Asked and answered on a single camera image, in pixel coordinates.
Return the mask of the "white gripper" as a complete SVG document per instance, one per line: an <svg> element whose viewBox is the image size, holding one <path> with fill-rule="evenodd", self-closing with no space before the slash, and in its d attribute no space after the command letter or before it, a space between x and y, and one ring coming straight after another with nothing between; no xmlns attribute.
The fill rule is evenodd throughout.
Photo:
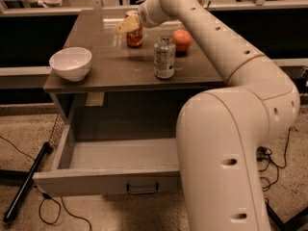
<svg viewBox="0 0 308 231"><path fill-rule="evenodd" d="M114 29L117 34L124 34L138 30L141 25L153 28L170 20L175 20L175 17L161 7L160 0L145 0L139 5L138 14L128 15Z"/></svg>

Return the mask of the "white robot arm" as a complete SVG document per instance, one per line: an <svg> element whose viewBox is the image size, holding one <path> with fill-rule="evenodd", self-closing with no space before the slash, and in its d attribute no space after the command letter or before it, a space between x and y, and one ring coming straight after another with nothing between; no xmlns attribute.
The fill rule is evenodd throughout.
<svg viewBox="0 0 308 231"><path fill-rule="evenodd" d="M138 16L147 28L180 20L225 84L192 97L177 119L190 230L270 231L256 151L295 122L295 84L201 0L145 0Z"/></svg>

